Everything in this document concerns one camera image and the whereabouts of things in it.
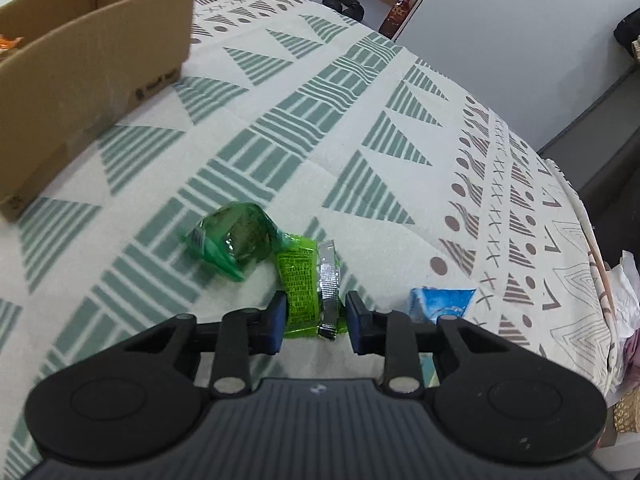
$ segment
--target cardboard box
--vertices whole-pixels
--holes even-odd
[[[100,133],[176,81],[193,0],[13,0],[0,34],[0,212],[9,220]]]

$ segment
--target bed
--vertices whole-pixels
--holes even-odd
[[[415,286],[475,288],[469,321],[607,391],[618,339],[584,207],[498,115],[307,0],[195,0],[191,37],[180,81],[0,224],[4,478],[39,460],[20,413],[43,377],[181,312],[266,305],[271,262],[231,283],[176,235],[233,200],[334,239],[341,294],[391,310]],[[346,336],[252,361],[255,381],[381,372]]]

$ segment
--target wicker basket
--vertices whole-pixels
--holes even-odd
[[[618,433],[640,429],[640,386],[627,393],[613,409],[613,423]]]

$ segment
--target slipper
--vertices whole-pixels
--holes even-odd
[[[341,12],[343,16],[347,16],[352,20],[361,22],[364,18],[364,7],[358,0],[340,0],[345,9]]]
[[[336,12],[342,12],[342,3],[340,0],[322,0],[322,4]]]

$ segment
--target red object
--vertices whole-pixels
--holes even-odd
[[[411,3],[409,0],[402,0],[401,2],[396,3],[391,7],[385,21],[380,25],[378,32],[386,38],[393,38],[400,28],[400,25],[402,25],[402,22],[404,22],[406,17],[409,15],[410,10]]]

